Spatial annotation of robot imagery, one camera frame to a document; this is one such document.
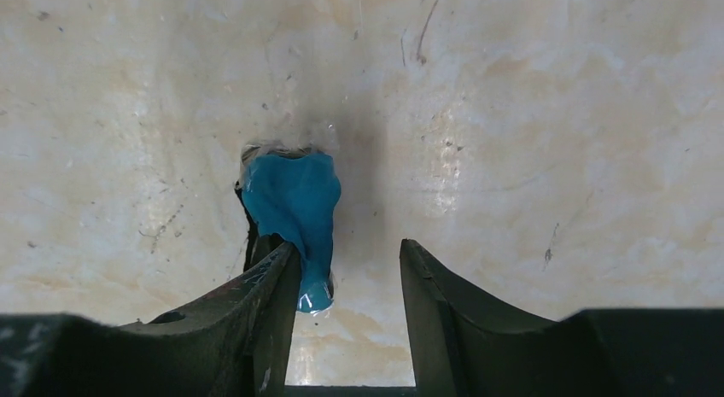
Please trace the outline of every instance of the scratch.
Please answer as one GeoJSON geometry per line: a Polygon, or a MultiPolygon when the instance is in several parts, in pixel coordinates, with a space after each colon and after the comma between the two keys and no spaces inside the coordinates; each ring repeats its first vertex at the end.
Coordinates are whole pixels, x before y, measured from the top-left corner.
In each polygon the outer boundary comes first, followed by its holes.
{"type": "Polygon", "coordinates": [[[239,259],[242,257],[243,250],[244,246],[242,245],[239,248],[239,253],[236,254],[236,260],[234,260],[234,264],[231,265],[231,269],[229,270],[229,276],[226,277],[226,282],[229,282],[231,280],[231,274],[234,272],[234,269],[236,269],[236,264],[239,263],[239,259]]]}
{"type": "Polygon", "coordinates": [[[362,0],[359,0],[359,32],[365,34],[365,17],[362,15],[362,0]]]}
{"type": "Polygon", "coordinates": [[[564,230],[568,229],[568,227],[571,224],[573,224],[574,222],[576,222],[576,220],[578,220],[578,218],[580,218],[580,216],[586,211],[586,209],[588,209],[588,203],[591,201],[594,191],[595,191],[595,189],[592,190],[591,193],[588,194],[588,196],[586,197],[586,201],[583,203],[583,205],[581,205],[581,207],[579,207],[578,210],[575,211],[575,213],[570,218],[570,220],[568,222],[566,222],[566,225],[563,226],[564,230]]]}
{"type": "MultiPolygon", "coordinates": [[[[274,90],[274,70],[272,69],[272,62],[269,57],[269,43],[272,42],[272,40],[277,35],[277,30],[279,29],[279,26],[281,26],[282,22],[278,21],[277,25],[274,26],[274,29],[271,31],[271,34],[264,39],[262,38],[262,44],[264,48],[264,59],[266,60],[266,70],[267,70],[267,78],[269,79],[269,88],[271,90],[274,90]]],[[[259,25],[257,24],[257,30],[259,31],[259,34],[262,34],[261,29],[259,28],[259,25]]]]}
{"type": "Polygon", "coordinates": [[[402,49],[402,67],[407,68],[407,63],[405,62],[405,42],[402,41],[405,38],[405,33],[407,32],[407,29],[402,32],[402,37],[400,37],[400,48],[402,49]]]}
{"type": "Polygon", "coordinates": [[[149,233],[143,233],[140,230],[138,231],[139,234],[143,237],[151,237],[154,239],[154,242],[151,244],[151,254],[154,254],[156,252],[156,248],[158,247],[158,241],[161,239],[161,235],[163,235],[163,232],[166,231],[168,226],[176,219],[179,213],[181,213],[181,209],[184,209],[184,204],[181,204],[178,206],[178,209],[176,210],[176,213],[174,213],[171,218],[169,218],[165,224],[161,225],[159,230],[155,233],[155,235],[151,235],[149,233]]]}
{"type": "Polygon", "coordinates": [[[422,65],[425,65],[425,63],[428,62],[428,59],[425,58],[424,55],[422,55],[423,39],[425,38],[425,33],[428,31],[429,20],[432,18],[432,14],[435,11],[435,7],[437,7],[437,2],[439,1],[440,0],[435,0],[435,2],[432,4],[432,9],[430,9],[428,19],[425,21],[425,26],[423,27],[423,33],[420,34],[420,42],[417,44],[417,60],[420,61],[420,64],[422,65]]]}
{"type": "Polygon", "coordinates": [[[553,228],[553,236],[551,236],[551,241],[548,243],[548,249],[546,250],[546,254],[543,255],[543,259],[545,261],[545,263],[543,263],[543,271],[546,271],[546,267],[548,267],[548,263],[551,261],[551,259],[553,259],[553,252],[552,252],[553,241],[556,240],[556,232],[558,231],[559,226],[560,226],[560,224],[558,222],[556,222],[556,227],[553,228]]]}
{"type": "Polygon", "coordinates": [[[560,162],[556,162],[554,164],[551,164],[548,168],[538,172],[534,176],[530,178],[526,178],[520,182],[517,182],[515,184],[507,185],[507,186],[501,186],[498,188],[488,188],[485,190],[482,190],[481,192],[510,192],[513,190],[520,190],[522,187],[530,185],[536,181],[538,181],[540,178],[542,178],[544,175],[552,171],[556,168],[556,166],[560,165],[560,162]]]}
{"type": "Polygon", "coordinates": [[[30,196],[30,195],[28,195],[28,194],[26,194],[26,193],[23,193],[22,195],[23,195],[25,198],[27,198],[27,199],[33,200],[33,201],[35,201],[35,202],[37,202],[37,203],[39,203],[39,204],[41,204],[41,205],[43,205],[43,206],[45,206],[45,207],[49,207],[50,209],[52,209],[53,211],[55,211],[55,212],[57,212],[57,213],[59,213],[59,214],[61,214],[61,215],[65,215],[65,216],[69,217],[70,219],[76,219],[74,216],[72,216],[72,215],[70,215],[70,214],[68,214],[68,213],[66,213],[66,212],[63,212],[62,210],[58,209],[57,207],[54,207],[54,206],[50,205],[48,202],[41,201],[41,200],[39,200],[38,198],[34,198],[34,197],[32,197],[32,196],[30,196]]]}

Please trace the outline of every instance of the black metal bracket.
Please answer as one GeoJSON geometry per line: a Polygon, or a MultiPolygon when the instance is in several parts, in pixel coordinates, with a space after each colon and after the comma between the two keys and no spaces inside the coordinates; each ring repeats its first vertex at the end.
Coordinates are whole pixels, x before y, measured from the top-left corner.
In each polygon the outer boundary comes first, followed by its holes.
{"type": "Polygon", "coordinates": [[[553,322],[410,240],[400,269],[416,387],[285,387],[299,255],[278,236],[257,243],[264,253],[240,277],[148,324],[0,316],[0,396],[724,395],[724,310],[587,310],[553,322]]]}

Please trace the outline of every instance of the black metal jaw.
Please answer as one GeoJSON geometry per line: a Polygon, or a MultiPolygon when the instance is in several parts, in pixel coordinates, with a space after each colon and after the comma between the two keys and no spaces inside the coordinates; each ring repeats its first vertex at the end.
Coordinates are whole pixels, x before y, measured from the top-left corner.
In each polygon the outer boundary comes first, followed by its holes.
{"type": "Polygon", "coordinates": [[[285,387],[299,255],[265,245],[271,253],[240,277],[148,324],[0,317],[0,396],[724,395],[724,310],[589,310],[553,322],[410,240],[400,268],[416,387],[285,387]]]}
{"type": "Polygon", "coordinates": [[[148,324],[2,316],[0,395],[281,395],[300,273],[285,243],[148,324]]]}

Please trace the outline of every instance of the stained surface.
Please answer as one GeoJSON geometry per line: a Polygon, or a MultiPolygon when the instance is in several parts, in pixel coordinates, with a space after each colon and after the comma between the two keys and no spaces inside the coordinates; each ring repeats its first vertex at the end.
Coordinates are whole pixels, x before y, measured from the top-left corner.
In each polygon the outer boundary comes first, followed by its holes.
{"type": "Polygon", "coordinates": [[[0,0],[0,311],[148,321],[238,274],[242,146],[323,120],[336,305],[289,383],[412,383],[403,237],[547,318],[721,306],[722,7],[0,0]]]}

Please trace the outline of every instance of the torn plastic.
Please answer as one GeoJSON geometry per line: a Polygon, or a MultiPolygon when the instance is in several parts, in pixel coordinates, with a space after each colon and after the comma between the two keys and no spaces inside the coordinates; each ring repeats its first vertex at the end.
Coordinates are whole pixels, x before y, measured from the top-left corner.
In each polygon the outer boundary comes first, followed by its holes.
{"type": "Polygon", "coordinates": [[[332,302],[330,303],[330,306],[323,310],[317,310],[314,312],[311,312],[312,316],[315,318],[330,318],[330,310],[335,305],[334,304],[334,289],[337,287],[337,280],[335,279],[335,273],[333,271],[330,271],[330,278],[327,283],[329,285],[329,288],[332,292],[332,297],[330,298],[332,302]]]}
{"type": "Polygon", "coordinates": [[[239,184],[260,236],[278,234],[300,251],[297,310],[316,315],[334,300],[332,213],[340,185],[328,154],[338,150],[335,127],[322,122],[308,130],[295,146],[279,140],[249,143],[242,152],[239,184]]]}

